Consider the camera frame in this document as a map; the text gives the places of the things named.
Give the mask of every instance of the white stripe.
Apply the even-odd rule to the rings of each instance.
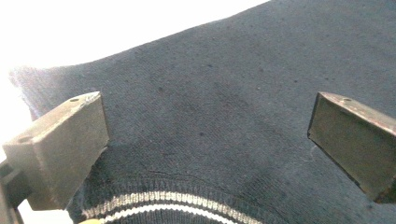
[[[207,212],[203,209],[188,207],[186,205],[180,205],[180,204],[151,204],[151,205],[145,205],[145,206],[141,206],[141,207],[134,207],[132,209],[122,210],[120,212],[117,212],[112,216],[107,216],[106,218],[101,218],[101,219],[99,219],[99,221],[101,223],[107,223],[107,222],[112,222],[112,221],[118,220],[122,217],[128,217],[128,216],[136,215],[139,213],[145,213],[145,212],[153,212],[156,210],[175,210],[175,211],[187,212],[187,213],[192,213],[195,215],[207,217],[207,218],[216,220],[217,222],[221,222],[221,223],[225,223],[225,224],[236,224],[225,217],[221,217],[219,215]]]
[[[259,224],[260,221],[245,215],[244,213],[238,212],[232,209],[230,206],[217,203],[215,201],[208,200],[206,198],[179,193],[179,192],[168,192],[168,191],[151,191],[142,193],[132,193],[125,194],[119,197],[113,197],[110,202],[104,202],[103,204],[98,204],[96,207],[83,210],[82,215],[86,218],[93,218],[99,215],[103,215],[107,212],[111,212],[117,207],[125,205],[133,205],[134,203],[144,203],[144,202],[156,202],[156,201],[170,201],[177,203],[189,203],[194,205],[199,205],[204,208],[208,208],[228,217],[232,217],[237,221],[245,224]]]

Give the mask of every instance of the striped ribbed band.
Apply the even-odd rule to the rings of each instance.
[[[115,209],[120,207],[127,208],[119,212],[112,213]],[[246,224],[261,223],[255,218],[232,209],[228,205],[217,203],[192,194],[171,191],[150,191],[124,194],[118,197],[113,197],[111,201],[98,204],[91,209],[83,210],[82,215],[88,219],[104,214],[112,214],[100,219],[102,223],[107,223],[118,220],[122,217],[158,210],[186,212],[207,217],[221,223],[235,223],[234,220],[238,223]]]

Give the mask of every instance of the rectangular metal block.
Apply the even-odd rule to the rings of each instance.
[[[67,100],[3,145],[9,164],[21,169],[34,210],[65,209],[106,148],[100,92]]]
[[[367,196],[396,202],[396,120],[344,96],[319,92],[308,129]]]

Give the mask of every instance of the dark blue fabric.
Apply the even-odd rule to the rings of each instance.
[[[396,118],[393,0],[274,0],[93,63],[11,77],[35,117],[103,94],[111,143],[69,207],[76,221],[126,188],[113,186],[160,176],[279,221],[396,223],[396,205],[370,202],[306,138],[318,91]]]

